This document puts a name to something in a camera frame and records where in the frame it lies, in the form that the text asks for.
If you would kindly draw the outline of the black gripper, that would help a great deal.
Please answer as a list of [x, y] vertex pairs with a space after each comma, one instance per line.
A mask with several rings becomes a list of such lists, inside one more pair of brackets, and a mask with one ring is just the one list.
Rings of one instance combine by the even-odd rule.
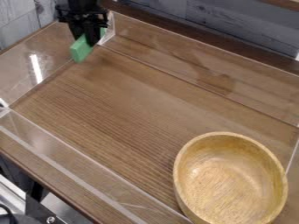
[[66, 23], [74, 39], [82, 35], [89, 46], [99, 40], [99, 27], [107, 27], [107, 10], [99, 6], [98, 0], [65, 0], [55, 3], [58, 21]]

